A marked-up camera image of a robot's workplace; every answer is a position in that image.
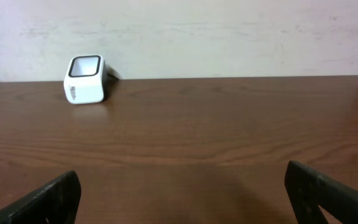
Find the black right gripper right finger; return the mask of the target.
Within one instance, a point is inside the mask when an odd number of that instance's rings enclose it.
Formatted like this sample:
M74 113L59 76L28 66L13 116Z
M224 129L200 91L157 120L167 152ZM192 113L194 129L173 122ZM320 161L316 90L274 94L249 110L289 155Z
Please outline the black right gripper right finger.
M322 209L341 223L358 223L358 191L298 161L290 161L285 188L298 223L327 223Z

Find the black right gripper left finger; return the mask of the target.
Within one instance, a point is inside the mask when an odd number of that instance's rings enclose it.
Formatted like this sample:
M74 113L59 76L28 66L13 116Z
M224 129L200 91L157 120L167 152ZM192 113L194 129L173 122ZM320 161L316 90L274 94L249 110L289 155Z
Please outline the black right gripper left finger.
M74 224L81 184L71 170L0 209L0 224Z

